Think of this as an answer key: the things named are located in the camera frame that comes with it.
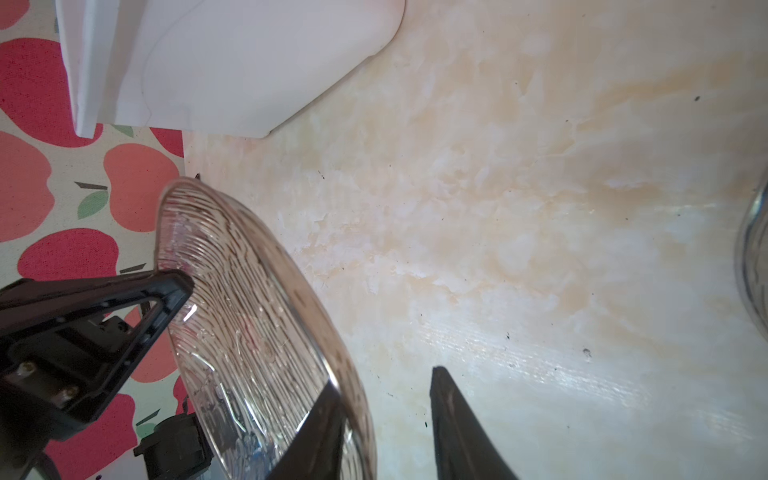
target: white plastic container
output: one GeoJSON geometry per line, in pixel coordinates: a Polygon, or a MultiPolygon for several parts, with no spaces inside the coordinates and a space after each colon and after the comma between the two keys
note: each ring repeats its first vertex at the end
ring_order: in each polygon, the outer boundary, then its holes
{"type": "Polygon", "coordinates": [[[404,0],[56,0],[75,132],[265,137],[381,50],[404,0]]]}

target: textured glass plate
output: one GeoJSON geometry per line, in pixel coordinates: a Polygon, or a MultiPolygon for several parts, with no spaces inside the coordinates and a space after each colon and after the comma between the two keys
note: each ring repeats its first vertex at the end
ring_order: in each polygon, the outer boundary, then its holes
{"type": "Polygon", "coordinates": [[[741,300],[768,339],[768,173],[757,186],[736,245],[736,278],[741,300]]]}
{"type": "Polygon", "coordinates": [[[195,282],[168,327],[195,411],[233,480],[266,478],[330,380],[349,421],[342,478],[375,478],[365,393],[327,313],[272,233],[198,180],[163,195],[157,267],[195,282]]]}

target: black plastic bracket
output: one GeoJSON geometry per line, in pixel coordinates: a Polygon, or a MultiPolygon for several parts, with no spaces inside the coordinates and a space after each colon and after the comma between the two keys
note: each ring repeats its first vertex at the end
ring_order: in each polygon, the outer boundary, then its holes
{"type": "Polygon", "coordinates": [[[144,456],[149,480],[193,478],[205,472],[214,458],[194,413],[182,413],[158,423],[134,449],[134,455],[144,456]]]}
{"type": "Polygon", "coordinates": [[[166,270],[0,290],[0,477],[98,419],[193,287],[166,270]],[[142,303],[153,306],[134,327],[104,318],[142,303]]]}

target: apple print fabric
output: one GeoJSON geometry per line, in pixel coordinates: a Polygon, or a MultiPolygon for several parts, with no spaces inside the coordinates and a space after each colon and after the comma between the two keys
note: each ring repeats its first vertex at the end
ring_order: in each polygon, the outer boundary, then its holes
{"type": "MultiPolygon", "coordinates": [[[[0,0],[0,286],[154,268],[158,197],[184,173],[181,132],[74,134],[52,0],[0,0]]],[[[130,325],[137,308],[115,313],[130,325]]],[[[164,334],[96,423],[46,448],[62,480],[144,479],[132,449],[193,412],[164,334]]]]}

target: beige countertop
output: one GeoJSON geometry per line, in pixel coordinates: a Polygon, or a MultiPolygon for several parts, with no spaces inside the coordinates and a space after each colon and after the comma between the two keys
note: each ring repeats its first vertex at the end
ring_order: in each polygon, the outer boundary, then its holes
{"type": "Polygon", "coordinates": [[[767,25],[757,0],[409,0],[269,137],[187,135],[187,172],[313,285],[380,478],[435,477],[434,365],[522,480],[765,478],[768,343],[733,250],[767,25]]]}

